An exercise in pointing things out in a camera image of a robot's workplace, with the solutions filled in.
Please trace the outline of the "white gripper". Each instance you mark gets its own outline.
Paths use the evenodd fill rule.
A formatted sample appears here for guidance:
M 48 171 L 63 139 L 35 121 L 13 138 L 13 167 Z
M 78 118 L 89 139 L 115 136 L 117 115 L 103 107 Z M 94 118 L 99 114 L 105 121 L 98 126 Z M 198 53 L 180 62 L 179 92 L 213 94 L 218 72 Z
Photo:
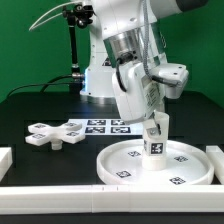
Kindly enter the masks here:
M 149 79 L 143 65 L 117 64 L 112 86 L 120 118 L 125 123 L 146 120 L 143 126 L 147 135 L 160 136 L 160 124 L 153 112 L 164 98 L 164 90 L 161 84 Z

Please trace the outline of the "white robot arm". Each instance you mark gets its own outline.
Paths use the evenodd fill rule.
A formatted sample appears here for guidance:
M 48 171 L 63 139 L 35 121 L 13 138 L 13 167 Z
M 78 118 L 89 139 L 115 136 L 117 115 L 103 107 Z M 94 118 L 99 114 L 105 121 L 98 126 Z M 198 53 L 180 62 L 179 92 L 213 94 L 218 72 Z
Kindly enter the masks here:
M 208 0 L 84 0 L 95 14 L 93 58 L 86 69 L 85 101 L 115 102 L 127 124 L 162 132 L 163 99 L 180 97 L 188 70 L 167 61 L 158 21 L 206 5 Z

